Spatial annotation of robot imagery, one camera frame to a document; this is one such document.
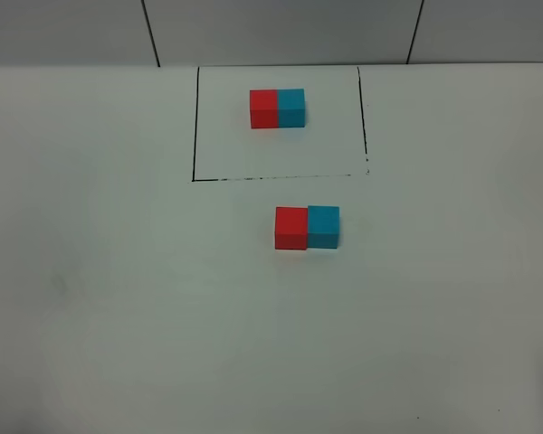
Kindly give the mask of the red template block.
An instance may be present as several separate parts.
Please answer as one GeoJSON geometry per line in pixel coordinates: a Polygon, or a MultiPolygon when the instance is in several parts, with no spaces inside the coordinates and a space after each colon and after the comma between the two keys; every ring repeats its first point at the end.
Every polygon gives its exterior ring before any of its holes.
{"type": "Polygon", "coordinates": [[[250,90],[249,102],[252,129],[279,127],[277,90],[250,90]]]}

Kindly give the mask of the blue template block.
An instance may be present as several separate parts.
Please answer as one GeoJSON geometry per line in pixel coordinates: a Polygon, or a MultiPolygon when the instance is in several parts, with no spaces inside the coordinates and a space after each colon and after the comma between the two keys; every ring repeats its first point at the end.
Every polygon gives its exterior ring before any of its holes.
{"type": "Polygon", "coordinates": [[[306,101],[304,89],[277,90],[279,128],[305,127],[306,101]]]}

